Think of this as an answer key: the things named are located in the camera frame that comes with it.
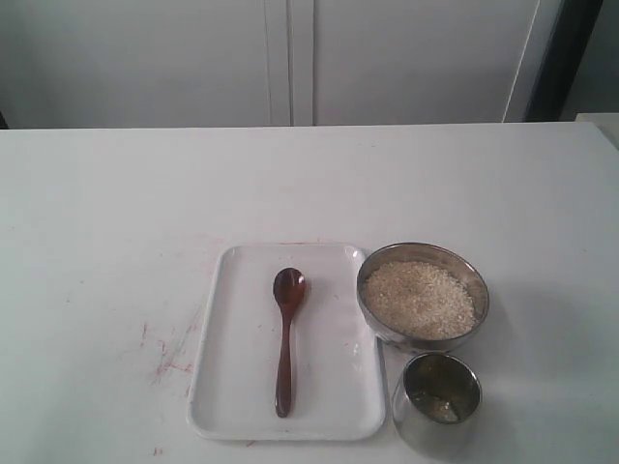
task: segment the bowl rim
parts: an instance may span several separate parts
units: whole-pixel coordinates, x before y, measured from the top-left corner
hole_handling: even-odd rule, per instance
[[[470,331],[463,333],[462,335],[458,335],[458,336],[454,336],[452,338],[421,338],[420,336],[415,336],[415,335],[411,335],[409,333],[402,333],[400,331],[397,331],[396,329],[392,329],[391,326],[388,326],[387,324],[385,324],[383,321],[381,321],[374,313],[373,311],[371,311],[368,308],[368,305],[366,304],[366,299],[363,297],[362,293],[361,293],[361,285],[363,284],[363,282],[361,282],[361,270],[364,268],[364,266],[366,265],[367,262],[369,262],[369,260],[374,257],[375,255],[378,255],[388,249],[391,248],[397,248],[397,247],[409,247],[409,246],[415,246],[415,247],[428,247],[428,248],[433,248],[436,249],[440,252],[444,252],[447,253],[449,255],[451,255],[452,257],[454,257],[456,260],[459,260],[462,262],[462,264],[464,264],[466,267],[468,267],[473,274],[475,274],[476,277],[479,278],[480,282],[483,284],[484,286],[484,293],[486,294],[486,304],[485,307],[483,308],[484,313],[482,315],[482,317],[480,319],[478,319],[475,323],[475,325],[471,328]],[[433,245],[433,244],[427,244],[424,242],[398,242],[396,244],[390,244],[390,245],[386,245],[383,246],[379,249],[377,249],[376,251],[372,252],[366,259],[365,261],[362,263],[361,267],[359,268],[359,271],[357,272],[357,297],[358,299],[361,301],[361,303],[364,306],[364,309],[377,321],[379,322],[381,325],[385,326],[387,329],[389,329],[390,331],[392,331],[395,334],[398,334],[400,336],[403,336],[405,339],[410,340],[411,342],[415,342],[415,341],[420,341],[420,342],[445,342],[445,341],[454,341],[454,340],[459,340],[461,338],[464,338],[470,334],[472,334],[473,332],[475,332],[476,330],[478,330],[480,328],[480,326],[482,325],[482,323],[486,320],[487,318],[487,314],[490,310],[490,295],[487,291],[487,285],[486,285],[486,281],[484,280],[484,278],[482,277],[482,275],[477,271],[477,269],[475,269],[475,267],[469,263],[466,259],[462,258],[460,255],[454,253],[453,251],[450,251],[442,246],[438,246],[438,245]]]

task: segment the small steel cup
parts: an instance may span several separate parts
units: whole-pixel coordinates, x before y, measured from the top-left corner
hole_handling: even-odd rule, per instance
[[[432,457],[457,454],[470,439],[482,386],[459,359],[443,353],[413,358],[399,378],[392,410],[399,436]]]

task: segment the white tray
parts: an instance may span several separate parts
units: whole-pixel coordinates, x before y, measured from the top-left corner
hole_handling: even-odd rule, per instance
[[[348,245],[236,246],[220,257],[190,396],[188,418],[199,435],[359,440],[378,430],[385,398],[377,341],[355,294],[364,259]],[[280,419],[273,279],[287,267],[305,275],[309,292],[291,331],[292,411]]]

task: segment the white wall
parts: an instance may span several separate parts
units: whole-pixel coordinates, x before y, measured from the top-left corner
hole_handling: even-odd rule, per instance
[[[605,0],[566,100],[562,119],[619,112],[619,1]]]
[[[265,34],[255,0],[0,0],[0,110],[16,128],[269,125]]]
[[[523,111],[558,4],[316,0],[314,123],[502,121],[537,13]]]

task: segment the wooden spoon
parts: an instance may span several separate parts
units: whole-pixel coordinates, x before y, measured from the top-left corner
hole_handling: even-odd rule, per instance
[[[275,387],[275,410],[285,418],[292,405],[292,371],[290,365],[290,325],[306,293],[306,278],[294,268],[281,270],[273,282],[273,295],[281,311],[281,351],[278,381]]]

